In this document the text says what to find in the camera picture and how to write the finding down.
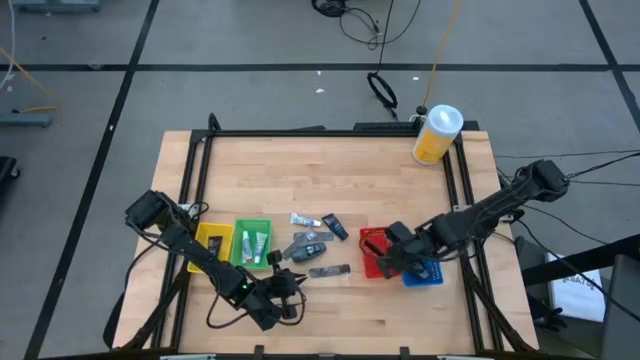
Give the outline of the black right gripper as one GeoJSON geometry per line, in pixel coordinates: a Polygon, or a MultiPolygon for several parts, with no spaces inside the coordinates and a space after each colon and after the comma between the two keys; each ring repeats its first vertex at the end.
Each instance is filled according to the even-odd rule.
{"type": "Polygon", "coordinates": [[[415,262],[422,259],[415,254],[406,252],[400,246],[392,246],[387,254],[368,240],[362,242],[362,253],[370,258],[376,258],[376,265],[385,279],[391,279],[395,273],[402,273],[415,262]]]}

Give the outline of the white printed box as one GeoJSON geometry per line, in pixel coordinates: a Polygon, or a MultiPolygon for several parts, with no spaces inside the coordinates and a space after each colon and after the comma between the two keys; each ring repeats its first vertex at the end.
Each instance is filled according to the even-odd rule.
{"type": "Polygon", "coordinates": [[[561,308],[565,317],[602,323],[606,312],[604,295],[580,275],[548,283],[553,308],[561,308]]]}

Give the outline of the grey cabinet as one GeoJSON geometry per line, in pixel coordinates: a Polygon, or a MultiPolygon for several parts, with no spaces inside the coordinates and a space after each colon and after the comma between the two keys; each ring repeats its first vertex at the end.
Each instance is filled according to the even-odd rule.
{"type": "MultiPolygon", "coordinates": [[[[640,317],[640,262],[618,255],[609,296],[640,317]]],[[[640,322],[613,303],[607,304],[601,351],[603,360],[640,360],[640,322]]]]}

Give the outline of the black clamp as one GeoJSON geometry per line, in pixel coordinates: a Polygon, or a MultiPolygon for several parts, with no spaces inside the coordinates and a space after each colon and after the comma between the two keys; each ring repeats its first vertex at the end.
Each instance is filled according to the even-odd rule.
{"type": "Polygon", "coordinates": [[[528,305],[533,323],[536,327],[559,332],[567,327],[566,322],[560,317],[562,308],[551,308],[537,297],[527,294],[528,305]]]}

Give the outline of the yellow wipes canister white lid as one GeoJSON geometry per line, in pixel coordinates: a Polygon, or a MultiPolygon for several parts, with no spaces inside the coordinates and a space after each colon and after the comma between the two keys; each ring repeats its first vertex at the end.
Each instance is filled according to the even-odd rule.
{"type": "Polygon", "coordinates": [[[436,105],[426,115],[418,114],[413,118],[421,120],[422,125],[412,156],[423,165],[439,162],[464,125],[464,117],[460,111],[446,104],[436,105]]]}

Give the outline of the black aluminium table frame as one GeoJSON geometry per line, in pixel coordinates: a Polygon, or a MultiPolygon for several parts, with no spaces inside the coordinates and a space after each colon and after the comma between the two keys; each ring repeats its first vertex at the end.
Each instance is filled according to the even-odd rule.
{"type": "Polygon", "coordinates": [[[448,211],[447,185],[457,166],[422,166],[411,156],[407,132],[353,130],[220,130],[204,150],[200,130],[164,134],[151,188],[171,198],[204,201],[204,220],[231,224],[268,218],[275,247],[291,243],[292,212],[318,218],[333,213],[349,237],[334,241],[317,266],[347,263],[346,275],[310,279],[306,314],[294,327],[262,331],[215,296],[194,274],[185,297],[173,302],[160,342],[185,353],[217,357],[340,360],[347,355],[468,355],[474,342],[461,268],[443,265],[439,286],[408,288],[398,279],[365,277],[359,231],[395,221],[417,226],[448,211]]]}

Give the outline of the blue plastic bin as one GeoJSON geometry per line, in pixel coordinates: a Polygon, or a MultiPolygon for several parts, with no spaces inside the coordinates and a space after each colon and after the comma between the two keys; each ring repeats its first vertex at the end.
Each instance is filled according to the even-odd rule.
{"type": "Polygon", "coordinates": [[[430,270],[429,279],[425,281],[417,281],[416,279],[414,279],[410,273],[410,268],[411,268],[410,266],[409,268],[404,270],[401,274],[404,285],[407,287],[441,285],[444,279],[441,272],[440,263],[428,261],[428,260],[421,260],[421,261],[426,261],[428,263],[429,270],[430,270]]]}

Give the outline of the green plastic bin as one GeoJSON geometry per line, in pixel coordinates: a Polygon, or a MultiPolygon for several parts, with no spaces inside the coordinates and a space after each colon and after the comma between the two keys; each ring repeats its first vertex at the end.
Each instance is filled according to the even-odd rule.
{"type": "Polygon", "coordinates": [[[243,266],[247,269],[256,269],[262,270],[265,269],[268,265],[266,256],[271,250],[271,220],[266,218],[258,218],[258,219],[237,219],[235,223],[235,233],[232,243],[232,255],[231,255],[231,263],[233,265],[243,266]],[[243,232],[248,231],[251,237],[252,243],[252,251],[253,251],[253,262],[252,263],[242,263],[242,238],[243,232]],[[259,264],[254,263],[254,252],[256,246],[256,233],[262,232],[268,235],[268,240],[266,242],[266,247],[264,250],[264,254],[262,260],[259,264]]]}

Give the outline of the black metal bar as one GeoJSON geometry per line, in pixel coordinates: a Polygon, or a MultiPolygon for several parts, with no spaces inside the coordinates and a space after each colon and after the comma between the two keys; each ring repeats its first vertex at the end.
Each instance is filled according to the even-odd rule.
{"type": "Polygon", "coordinates": [[[614,265],[619,255],[640,261],[640,234],[522,271],[526,287],[614,265]]]}

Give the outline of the black caster base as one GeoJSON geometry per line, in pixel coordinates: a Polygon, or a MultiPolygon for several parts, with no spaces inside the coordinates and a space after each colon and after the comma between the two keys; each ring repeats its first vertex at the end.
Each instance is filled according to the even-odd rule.
{"type": "Polygon", "coordinates": [[[9,156],[0,156],[0,198],[3,197],[14,182],[21,176],[17,159],[9,156]]]}

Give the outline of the red plastic bin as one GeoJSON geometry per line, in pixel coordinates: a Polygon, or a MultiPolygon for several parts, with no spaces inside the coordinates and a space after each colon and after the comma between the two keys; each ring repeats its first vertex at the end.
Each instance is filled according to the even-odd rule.
{"type": "MultiPolygon", "coordinates": [[[[371,227],[360,229],[359,247],[362,251],[362,242],[368,240],[371,243],[379,247],[385,255],[391,245],[391,242],[386,238],[384,227],[371,227]]],[[[383,278],[382,274],[377,268],[376,258],[370,258],[363,254],[364,273],[368,279],[383,278]]]]}

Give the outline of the grey metal stand foot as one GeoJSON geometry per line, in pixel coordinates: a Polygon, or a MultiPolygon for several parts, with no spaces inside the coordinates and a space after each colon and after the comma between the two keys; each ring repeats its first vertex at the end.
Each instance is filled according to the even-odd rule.
{"type": "Polygon", "coordinates": [[[100,0],[10,0],[12,6],[23,12],[99,12],[100,0]]]}
{"type": "Polygon", "coordinates": [[[48,128],[53,120],[48,114],[37,113],[0,113],[0,127],[35,126],[48,128]]]}

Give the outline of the dark sachet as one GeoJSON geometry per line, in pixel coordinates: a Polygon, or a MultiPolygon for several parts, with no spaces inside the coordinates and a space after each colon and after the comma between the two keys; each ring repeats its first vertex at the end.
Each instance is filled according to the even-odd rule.
{"type": "Polygon", "coordinates": [[[349,274],[351,267],[349,264],[331,265],[326,267],[311,268],[309,276],[311,278],[325,278],[344,274],[349,274]]]}

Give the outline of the yellow plastic bin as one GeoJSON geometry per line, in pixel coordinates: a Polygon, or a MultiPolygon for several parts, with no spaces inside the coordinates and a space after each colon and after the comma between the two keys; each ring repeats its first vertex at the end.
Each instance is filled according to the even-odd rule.
{"type": "Polygon", "coordinates": [[[196,240],[209,249],[210,239],[219,238],[217,245],[218,259],[229,262],[232,255],[234,226],[219,223],[201,223],[196,232],[196,240]]]}

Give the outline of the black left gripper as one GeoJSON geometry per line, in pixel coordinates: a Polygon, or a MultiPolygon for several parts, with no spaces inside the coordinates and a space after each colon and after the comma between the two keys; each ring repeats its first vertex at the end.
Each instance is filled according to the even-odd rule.
{"type": "Polygon", "coordinates": [[[308,277],[306,274],[294,273],[288,268],[282,268],[280,262],[282,254],[280,250],[271,251],[267,254],[267,262],[272,267],[273,274],[266,279],[269,285],[269,292],[272,298],[281,300],[281,313],[284,320],[293,320],[297,317],[296,306],[289,301],[301,288],[301,282],[308,277]]]}

